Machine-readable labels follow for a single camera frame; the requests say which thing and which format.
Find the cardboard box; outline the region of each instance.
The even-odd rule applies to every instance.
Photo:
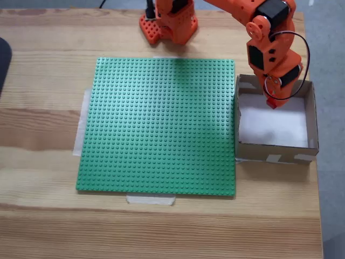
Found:
[[[293,92],[299,87],[298,80]],[[236,82],[235,141],[237,160],[309,164],[319,152],[313,82],[283,107],[271,109],[256,76]]]

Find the orange 3d-printed part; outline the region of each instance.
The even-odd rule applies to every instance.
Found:
[[[187,0],[186,5],[177,12],[173,10],[173,0],[156,0],[156,17],[147,19],[142,15],[140,28],[150,44],[159,39],[171,39],[175,44],[185,44],[198,28],[194,13],[194,1]]]

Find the wood grain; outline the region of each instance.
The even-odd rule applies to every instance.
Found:
[[[0,10],[13,60],[0,98],[1,258],[322,258],[316,163],[236,167],[235,199],[178,195],[173,206],[124,193],[78,194],[72,156],[98,57],[233,58],[251,74],[245,28],[199,11],[186,46],[149,46],[140,10]],[[304,35],[303,15],[295,15]],[[296,39],[294,50],[306,51]]]

